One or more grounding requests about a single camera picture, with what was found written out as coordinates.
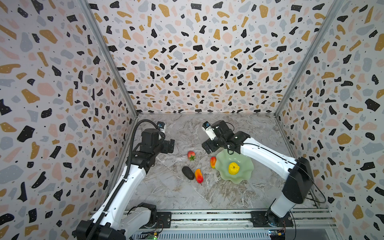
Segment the dark fake avocado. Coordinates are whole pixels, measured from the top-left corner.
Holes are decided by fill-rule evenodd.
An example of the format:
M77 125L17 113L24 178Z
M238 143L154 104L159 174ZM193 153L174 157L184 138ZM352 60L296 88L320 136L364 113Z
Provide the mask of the dark fake avocado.
M188 167L184 166L182 167L182 173L185 175L185 177L189 180L194 180L195 179L195 174L194 172Z

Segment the red yellow fake mango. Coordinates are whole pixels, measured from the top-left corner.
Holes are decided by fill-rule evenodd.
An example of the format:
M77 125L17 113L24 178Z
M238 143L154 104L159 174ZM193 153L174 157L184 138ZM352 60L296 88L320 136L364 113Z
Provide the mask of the red yellow fake mango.
M199 184L202 184L202 183L203 183L203 181L204 181L204 177L203 177L203 174L202 174L202 172L201 172L200 169L197 169L197 170L195 171L195 179L196 179L196 181L197 181Z

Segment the yellow fake fruit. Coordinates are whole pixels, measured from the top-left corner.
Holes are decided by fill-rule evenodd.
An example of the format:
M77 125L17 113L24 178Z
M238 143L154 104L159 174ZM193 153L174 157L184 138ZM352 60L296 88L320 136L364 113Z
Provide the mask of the yellow fake fruit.
M236 162L232 162L229 165L228 172L230 175L237 175L240 171L240 166Z

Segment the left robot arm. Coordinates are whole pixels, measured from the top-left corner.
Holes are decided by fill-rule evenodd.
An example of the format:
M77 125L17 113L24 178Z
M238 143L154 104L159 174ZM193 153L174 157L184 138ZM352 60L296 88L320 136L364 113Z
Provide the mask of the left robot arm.
M118 183L90 220L81 221L75 233L78 240L129 240L141 228L159 225L157 207L140 203L126 208L140 182L154 165L156 157L174 151L175 141L166 140L163 129L146 129L142 141L132 154L131 164L124 167Z

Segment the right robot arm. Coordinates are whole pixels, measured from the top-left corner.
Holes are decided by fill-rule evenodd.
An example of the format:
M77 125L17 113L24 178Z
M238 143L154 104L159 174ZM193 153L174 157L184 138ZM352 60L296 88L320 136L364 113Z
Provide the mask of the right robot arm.
M288 157L258 142L249 134L234 132L225 121L204 122L208 139L202 143L207 154L217 153L211 167L223 180L239 184L251 178L258 162L281 177L285 184L280 195L269 208L254 220L260 226L282 227L296 205L302 204L314 185L314 177L307 159Z

